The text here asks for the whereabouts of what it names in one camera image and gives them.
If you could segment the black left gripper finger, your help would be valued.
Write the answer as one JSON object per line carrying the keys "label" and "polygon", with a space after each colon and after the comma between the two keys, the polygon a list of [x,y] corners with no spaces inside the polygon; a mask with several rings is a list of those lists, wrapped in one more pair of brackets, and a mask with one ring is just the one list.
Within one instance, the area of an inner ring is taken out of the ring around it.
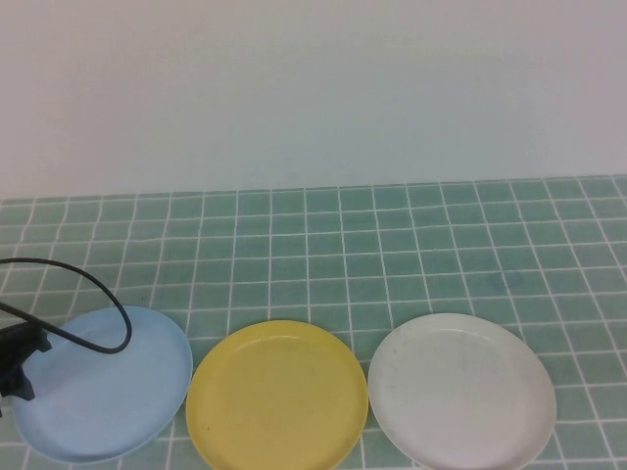
{"label": "black left gripper finger", "polygon": [[29,323],[1,329],[1,365],[22,365],[34,352],[45,353],[52,348],[45,331]]}
{"label": "black left gripper finger", "polygon": [[1,369],[0,393],[3,398],[17,397],[21,400],[31,401],[35,393],[24,369],[20,364],[14,364]]}

